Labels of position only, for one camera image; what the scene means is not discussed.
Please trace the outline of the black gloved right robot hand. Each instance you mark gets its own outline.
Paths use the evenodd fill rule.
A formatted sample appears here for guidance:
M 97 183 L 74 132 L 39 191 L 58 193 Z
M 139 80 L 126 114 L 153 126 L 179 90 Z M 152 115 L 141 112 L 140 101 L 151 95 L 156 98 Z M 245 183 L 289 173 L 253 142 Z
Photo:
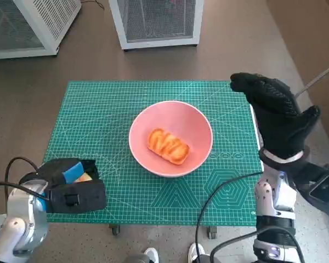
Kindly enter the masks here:
M 320 108 L 301 111 L 290 87 L 282 81 L 258 74 L 234 73 L 230 87 L 244 93 L 252 105 L 264 149 L 288 159 L 305 149 L 305 139 L 320 117 Z

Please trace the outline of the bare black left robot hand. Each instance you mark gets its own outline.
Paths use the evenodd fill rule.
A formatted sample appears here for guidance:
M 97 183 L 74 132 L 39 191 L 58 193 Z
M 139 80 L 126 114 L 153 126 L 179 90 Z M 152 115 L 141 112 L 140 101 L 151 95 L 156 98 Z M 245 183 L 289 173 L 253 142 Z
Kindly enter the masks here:
M 37 176 L 52 185 L 62 185 L 99 179 L 99 172 L 93 159 L 56 158 L 40 166 Z

